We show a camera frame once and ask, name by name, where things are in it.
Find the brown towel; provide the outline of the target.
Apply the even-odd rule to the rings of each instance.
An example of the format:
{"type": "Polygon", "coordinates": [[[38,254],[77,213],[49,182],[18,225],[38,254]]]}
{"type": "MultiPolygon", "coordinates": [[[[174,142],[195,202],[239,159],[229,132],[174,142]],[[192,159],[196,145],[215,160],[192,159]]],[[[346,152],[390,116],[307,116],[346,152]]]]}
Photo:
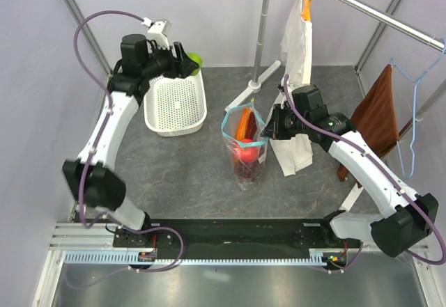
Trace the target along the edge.
{"type": "Polygon", "coordinates": [[[351,121],[373,152],[384,158],[400,140],[392,93],[392,66],[386,65],[351,121]]]}

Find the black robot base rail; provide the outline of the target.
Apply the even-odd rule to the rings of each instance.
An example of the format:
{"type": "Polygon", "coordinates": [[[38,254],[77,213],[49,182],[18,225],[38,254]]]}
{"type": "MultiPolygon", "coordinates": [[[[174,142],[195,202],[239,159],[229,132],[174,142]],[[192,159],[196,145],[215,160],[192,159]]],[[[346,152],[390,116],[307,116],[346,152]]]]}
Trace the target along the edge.
{"type": "Polygon", "coordinates": [[[164,229],[145,235],[116,230],[113,245],[154,246],[166,258],[305,258],[310,249],[356,249],[324,219],[154,219],[164,229]]]}

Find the orange clothes hanger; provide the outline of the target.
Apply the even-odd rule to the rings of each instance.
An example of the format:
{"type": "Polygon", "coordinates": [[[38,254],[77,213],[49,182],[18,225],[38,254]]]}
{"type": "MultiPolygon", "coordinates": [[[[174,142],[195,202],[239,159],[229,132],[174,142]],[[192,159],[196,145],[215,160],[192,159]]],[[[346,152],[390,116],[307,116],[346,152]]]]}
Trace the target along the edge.
{"type": "Polygon", "coordinates": [[[311,15],[311,5],[313,0],[302,0],[302,10],[301,10],[301,18],[306,21],[310,22],[312,20],[311,15]]]}

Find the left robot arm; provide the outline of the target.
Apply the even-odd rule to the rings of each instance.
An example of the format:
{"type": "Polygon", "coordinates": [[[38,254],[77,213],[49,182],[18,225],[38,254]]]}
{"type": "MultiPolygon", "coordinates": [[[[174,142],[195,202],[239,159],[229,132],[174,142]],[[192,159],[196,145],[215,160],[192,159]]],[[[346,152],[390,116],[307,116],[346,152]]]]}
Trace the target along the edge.
{"type": "Polygon", "coordinates": [[[150,244],[153,230],[150,217],[127,197],[124,181],[114,172],[118,149],[150,82],[158,77],[185,79],[198,69],[180,42],[163,49],[142,34],[124,36],[121,59],[105,84],[106,102],[91,137],[75,160],[63,163],[63,175],[80,208],[93,208],[99,217],[128,229],[137,246],[150,244]]]}

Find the clear zip top bag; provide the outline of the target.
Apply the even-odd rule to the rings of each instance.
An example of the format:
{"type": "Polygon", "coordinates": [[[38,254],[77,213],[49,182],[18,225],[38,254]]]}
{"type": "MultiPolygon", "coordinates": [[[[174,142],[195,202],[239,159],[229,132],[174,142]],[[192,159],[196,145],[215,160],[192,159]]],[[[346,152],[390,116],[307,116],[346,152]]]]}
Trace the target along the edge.
{"type": "Polygon", "coordinates": [[[266,124],[254,100],[230,108],[222,121],[221,133],[232,171],[241,190],[259,182],[266,164],[268,140],[261,136],[266,124]]]}

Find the red apple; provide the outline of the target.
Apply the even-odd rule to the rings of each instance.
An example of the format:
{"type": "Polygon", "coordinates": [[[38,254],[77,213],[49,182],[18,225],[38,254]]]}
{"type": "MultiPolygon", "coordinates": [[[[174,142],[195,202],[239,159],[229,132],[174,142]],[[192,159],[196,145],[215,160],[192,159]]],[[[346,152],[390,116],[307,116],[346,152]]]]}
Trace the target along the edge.
{"type": "Polygon", "coordinates": [[[240,140],[234,150],[235,158],[244,164],[255,162],[259,158],[261,146],[253,143],[254,140],[249,138],[240,140]]]}

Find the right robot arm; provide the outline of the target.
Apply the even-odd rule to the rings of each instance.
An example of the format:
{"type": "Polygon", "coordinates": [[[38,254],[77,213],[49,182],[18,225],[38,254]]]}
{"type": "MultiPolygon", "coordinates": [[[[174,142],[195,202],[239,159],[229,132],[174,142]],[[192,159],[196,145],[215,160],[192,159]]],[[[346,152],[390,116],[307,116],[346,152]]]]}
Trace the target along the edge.
{"type": "Polygon", "coordinates": [[[377,215],[352,214],[347,210],[333,214],[329,223],[319,229],[324,245],[333,247],[343,239],[371,241],[394,258],[435,235],[440,249],[445,250],[445,241],[434,224],[438,201],[432,194],[420,195],[398,178],[367,145],[348,117],[329,113],[316,86],[289,90],[283,84],[279,90],[283,99],[274,104],[261,135],[276,141],[307,135],[347,168],[379,211],[377,215]]]}

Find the white perforated plastic basket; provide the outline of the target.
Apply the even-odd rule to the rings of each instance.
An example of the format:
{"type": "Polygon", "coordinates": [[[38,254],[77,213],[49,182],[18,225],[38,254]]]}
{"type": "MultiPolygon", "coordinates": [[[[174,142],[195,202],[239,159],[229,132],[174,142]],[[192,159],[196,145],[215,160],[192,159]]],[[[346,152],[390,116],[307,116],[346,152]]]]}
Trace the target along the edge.
{"type": "Polygon", "coordinates": [[[200,72],[184,79],[163,76],[150,81],[144,96],[144,121],[164,137],[199,131],[207,116],[206,95],[200,72]]]}

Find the red grape bunch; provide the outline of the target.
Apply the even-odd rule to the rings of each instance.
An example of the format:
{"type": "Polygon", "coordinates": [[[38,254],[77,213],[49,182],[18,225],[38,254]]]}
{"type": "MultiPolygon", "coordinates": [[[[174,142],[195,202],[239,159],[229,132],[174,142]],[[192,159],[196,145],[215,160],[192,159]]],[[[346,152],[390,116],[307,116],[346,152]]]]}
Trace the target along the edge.
{"type": "Polygon", "coordinates": [[[263,164],[258,161],[248,164],[237,162],[233,167],[233,172],[240,182],[254,182],[261,176],[263,164]]]}

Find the orange papaya slice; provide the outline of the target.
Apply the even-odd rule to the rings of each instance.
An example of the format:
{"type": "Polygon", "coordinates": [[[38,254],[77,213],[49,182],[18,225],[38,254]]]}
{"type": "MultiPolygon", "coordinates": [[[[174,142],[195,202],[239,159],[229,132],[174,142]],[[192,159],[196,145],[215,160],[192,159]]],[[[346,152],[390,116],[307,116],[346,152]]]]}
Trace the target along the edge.
{"type": "Polygon", "coordinates": [[[256,132],[257,124],[255,114],[250,108],[244,108],[234,138],[237,141],[244,139],[253,140],[256,132]]]}

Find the silver garment rack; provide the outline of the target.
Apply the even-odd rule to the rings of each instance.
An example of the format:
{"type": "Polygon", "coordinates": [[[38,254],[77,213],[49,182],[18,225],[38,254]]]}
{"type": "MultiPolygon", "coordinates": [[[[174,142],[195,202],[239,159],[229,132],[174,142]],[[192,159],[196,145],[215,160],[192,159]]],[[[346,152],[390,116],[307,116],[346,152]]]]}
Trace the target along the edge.
{"type": "MultiPolygon", "coordinates": [[[[399,6],[403,3],[403,0],[390,0],[385,11],[377,10],[358,0],[339,1],[350,6],[351,8],[364,13],[365,15],[378,20],[378,25],[376,26],[368,43],[366,44],[366,47],[360,54],[358,62],[355,65],[356,75],[360,75],[372,52],[378,46],[378,43],[383,37],[383,34],[387,27],[391,27],[411,37],[412,39],[415,39],[427,46],[437,49],[440,52],[445,46],[444,43],[435,38],[433,35],[423,33],[419,29],[416,29],[415,27],[412,27],[408,24],[404,24],[403,22],[393,18],[393,15],[397,12],[399,6]]],[[[263,53],[263,44],[265,41],[269,3],[270,0],[262,0],[259,33],[256,41],[256,52],[254,58],[254,74],[252,76],[252,79],[248,82],[246,89],[241,94],[239,94],[237,98],[235,98],[231,103],[228,104],[228,106],[225,108],[226,110],[242,104],[251,95],[259,92],[261,90],[262,84],[265,83],[276,71],[278,71],[281,65],[281,62],[279,60],[276,60],[264,72],[261,71],[261,58],[263,53]]],[[[445,83],[441,83],[441,85],[439,85],[439,87],[426,100],[426,102],[420,108],[415,109],[414,116],[403,126],[403,129],[400,131],[400,136],[404,136],[409,131],[414,132],[415,126],[419,122],[421,122],[428,111],[431,110],[444,96],[445,83]]]]}

